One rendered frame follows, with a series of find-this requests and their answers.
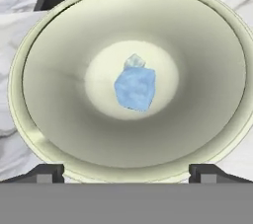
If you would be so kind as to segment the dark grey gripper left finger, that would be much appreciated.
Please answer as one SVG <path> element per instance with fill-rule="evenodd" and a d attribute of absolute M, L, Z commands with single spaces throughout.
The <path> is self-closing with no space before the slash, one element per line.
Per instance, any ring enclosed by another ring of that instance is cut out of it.
<path fill-rule="evenodd" d="M 39 164 L 26 174 L 0 181 L 0 184 L 63 184 L 63 173 L 62 164 Z"/>

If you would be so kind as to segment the pale translucent ice cube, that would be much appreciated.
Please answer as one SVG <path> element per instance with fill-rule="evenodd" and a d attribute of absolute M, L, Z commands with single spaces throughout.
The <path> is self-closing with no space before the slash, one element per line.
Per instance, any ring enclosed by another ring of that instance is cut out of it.
<path fill-rule="evenodd" d="M 131 68 L 131 67 L 144 67 L 144 66 L 145 66 L 145 61 L 137 54 L 133 54 L 125 61 L 124 69 Z"/>

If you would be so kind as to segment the blue ice cube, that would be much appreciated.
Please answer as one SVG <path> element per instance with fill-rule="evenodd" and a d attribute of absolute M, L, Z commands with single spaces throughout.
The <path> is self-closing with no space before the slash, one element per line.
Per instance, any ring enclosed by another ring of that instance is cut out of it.
<path fill-rule="evenodd" d="M 131 110 L 147 111 L 154 98 L 155 81 L 156 75 L 153 69 L 126 68 L 114 85 L 119 104 Z"/>

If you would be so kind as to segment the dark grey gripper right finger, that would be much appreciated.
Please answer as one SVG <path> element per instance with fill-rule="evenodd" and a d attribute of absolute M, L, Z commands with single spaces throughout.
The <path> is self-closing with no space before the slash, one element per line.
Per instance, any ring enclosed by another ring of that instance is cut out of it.
<path fill-rule="evenodd" d="M 214 164 L 191 164 L 189 174 L 190 184 L 253 184 L 253 181 L 227 174 Z"/>

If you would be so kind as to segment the pale green bowl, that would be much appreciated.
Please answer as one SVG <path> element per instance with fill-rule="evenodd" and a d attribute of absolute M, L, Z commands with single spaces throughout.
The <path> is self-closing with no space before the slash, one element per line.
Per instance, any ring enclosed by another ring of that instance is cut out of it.
<path fill-rule="evenodd" d="M 116 97 L 133 54 L 156 75 L 145 112 Z M 74 180 L 179 182 L 253 126 L 253 31 L 219 0 L 65 0 L 20 44 L 8 100 L 29 148 Z"/>

